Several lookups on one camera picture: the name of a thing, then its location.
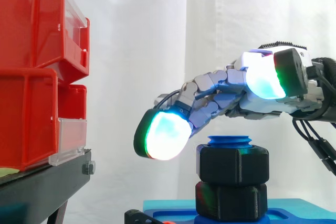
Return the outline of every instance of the white curtain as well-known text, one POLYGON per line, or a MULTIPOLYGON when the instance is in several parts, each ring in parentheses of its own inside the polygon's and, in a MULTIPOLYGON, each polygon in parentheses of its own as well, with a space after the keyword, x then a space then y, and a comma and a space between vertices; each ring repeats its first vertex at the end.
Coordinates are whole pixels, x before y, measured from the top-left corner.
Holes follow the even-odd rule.
MULTIPOLYGON (((283 115, 217 118, 168 162, 137 157, 134 131, 153 99, 223 68, 264 43, 288 40, 313 57, 336 54, 334 0, 75 0, 91 20, 88 147, 96 173, 69 201, 65 223, 123 223, 146 199, 194 198, 195 148, 208 135, 246 134, 270 151, 270 198, 336 210, 336 178, 283 115)), ((315 123, 336 146, 333 128, 315 123)))

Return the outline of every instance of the red storage bin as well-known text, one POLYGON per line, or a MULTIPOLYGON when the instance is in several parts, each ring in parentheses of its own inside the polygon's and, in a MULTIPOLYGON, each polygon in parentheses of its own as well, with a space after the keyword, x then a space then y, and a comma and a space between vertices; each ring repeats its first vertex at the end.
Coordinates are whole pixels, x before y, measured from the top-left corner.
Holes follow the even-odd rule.
POLYGON ((83 154, 86 87, 57 79, 52 69, 0 69, 0 168, 58 165, 83 154))
POLYGON ((0 0, 0 68, 52 68, 59 81, 89 74, 89 20, 73 0, 0 0))

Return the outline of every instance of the robotic hand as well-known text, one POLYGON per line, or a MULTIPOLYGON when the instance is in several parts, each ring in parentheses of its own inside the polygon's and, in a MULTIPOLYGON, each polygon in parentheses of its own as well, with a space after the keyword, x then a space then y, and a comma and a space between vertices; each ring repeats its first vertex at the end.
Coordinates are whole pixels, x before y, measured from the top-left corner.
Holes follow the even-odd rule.
POLYGON ((336 151, 308 122, 325 121, 336 127, 334 87, 334 60, 311 59, 306 47, 289 42, 262 45, 244 52, 223 70, 197 76, 180 90, 159 96, 136 130, 134 149, 139 156, 168 160, 219 115, 261 120, 285 112, 327 168, 336 173, 336 151))

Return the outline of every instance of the black clamp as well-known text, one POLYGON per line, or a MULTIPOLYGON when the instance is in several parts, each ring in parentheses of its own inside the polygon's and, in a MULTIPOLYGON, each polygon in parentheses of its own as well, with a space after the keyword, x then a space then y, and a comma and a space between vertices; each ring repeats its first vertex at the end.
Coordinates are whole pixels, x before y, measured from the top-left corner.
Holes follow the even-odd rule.
POLYGON ((318 155, 326 168, 336 175, 336 151, 331 144, 324 138, 315 140, 313 138, 308 139, 310 147, 318 155))
POLYGON ((128 210, 125 213, 125 224, 163 224, 139 210, 128 210))

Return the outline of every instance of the blue tray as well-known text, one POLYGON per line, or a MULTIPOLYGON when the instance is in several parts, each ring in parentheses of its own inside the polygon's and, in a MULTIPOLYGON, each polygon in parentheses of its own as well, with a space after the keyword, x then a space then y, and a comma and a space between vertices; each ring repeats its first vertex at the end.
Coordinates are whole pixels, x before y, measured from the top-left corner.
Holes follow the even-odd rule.
MULTIPOLYGON (((302 199, 270 199, 268 207, 267 216, 248 224, 336 224, 336 213, 302 199)), ((147 200, 143 211, 159 221, 172 221, 176 224, 224 223, 198 216, 194 200, 147 200)))

